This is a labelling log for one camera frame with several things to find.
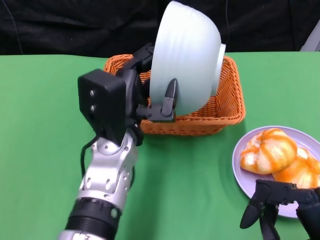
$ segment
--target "silver robot arm segment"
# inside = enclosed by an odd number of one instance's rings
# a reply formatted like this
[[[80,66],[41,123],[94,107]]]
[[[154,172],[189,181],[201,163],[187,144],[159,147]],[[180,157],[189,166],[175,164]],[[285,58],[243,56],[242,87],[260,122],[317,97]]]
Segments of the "silver robot arm segment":
[[[137,147],[127,132],[121,146],[100,137],[91,150],[92,161],[82,179],[66,228],[58,240],[115,238],[133,182]]]

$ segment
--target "screw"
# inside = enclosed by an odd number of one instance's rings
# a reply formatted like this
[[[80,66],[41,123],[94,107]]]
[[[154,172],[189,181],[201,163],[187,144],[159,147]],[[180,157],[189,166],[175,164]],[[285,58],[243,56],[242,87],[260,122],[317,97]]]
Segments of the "screw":
[[[113,217],[114,219],[118,216],[118,211],[117,209],[113,208],[111,210],[111,217]]]

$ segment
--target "black cable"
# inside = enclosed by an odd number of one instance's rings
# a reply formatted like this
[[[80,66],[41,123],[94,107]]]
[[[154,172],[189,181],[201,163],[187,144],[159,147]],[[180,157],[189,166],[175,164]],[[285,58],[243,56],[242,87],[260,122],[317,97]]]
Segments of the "black cable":
[[[86,167],[85,167],[85,155],[86,150],[91,147],[92,144],[94,144],[98,138],[100,137],[100,134],[97,134],[90,142],[88,142],[86,145],[84,145],[81,149],[81,155],[80,155],[80,165],[81,165],[81,174],[82,178],[84,178],[86,173]]]
[[[11,20],[13,22],[13,25],[14,25],[14,28],[15,28],[15,33],[16,33],[16,37],[17,37],[17,40],[18,40],[18,44],[19,44],[19,48],[20,48],[20,52],[22,55],[24,55],[24,51],[22,51],[22,47],[21,47],[21,42],[20,42],[20,37],[19,37],[19,32],[18,32],[18,28],[17,28],[17,24],[16,24],[16,21],[14,19],[14,16],[12,15],[8,5],[6,4],[5,0],[2,0],[3,2],[3,5],[4,7],[6,8],[6,10],[8,11],[10,17],[11,17]]]
[[[230,38],[230,29],[229,29],[229,21],[228,21],[228,0],[225,0],[225,20],[226,20],[226,27],[228,29],[228,37],[225,41],[225,45],[227,45]]]

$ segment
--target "orange glazed bread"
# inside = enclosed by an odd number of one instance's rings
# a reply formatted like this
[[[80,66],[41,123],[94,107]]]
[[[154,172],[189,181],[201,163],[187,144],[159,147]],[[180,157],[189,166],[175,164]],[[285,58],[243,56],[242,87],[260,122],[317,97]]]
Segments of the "orange glazed bread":
[[[293,183],[298,188],[316,188],[320,186],[320,162],[308,150],[299,147],[294,162],[272,175],[274,180]]]
[[[284,131],[271,128],[254,136],[241,153],[241,168],[271,174],[288,167],[297,156],[297,144]]]

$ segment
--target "white bowl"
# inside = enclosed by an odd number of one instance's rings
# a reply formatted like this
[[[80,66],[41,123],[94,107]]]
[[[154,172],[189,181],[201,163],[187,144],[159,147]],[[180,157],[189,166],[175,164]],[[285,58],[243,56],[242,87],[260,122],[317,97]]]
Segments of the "white bowl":
[[[151,103],[161,104],[169,82],[178,81],[178,116],[202,108],[217,92],[226,45],[203,13],[176,1],[164,11],[154,46]]]

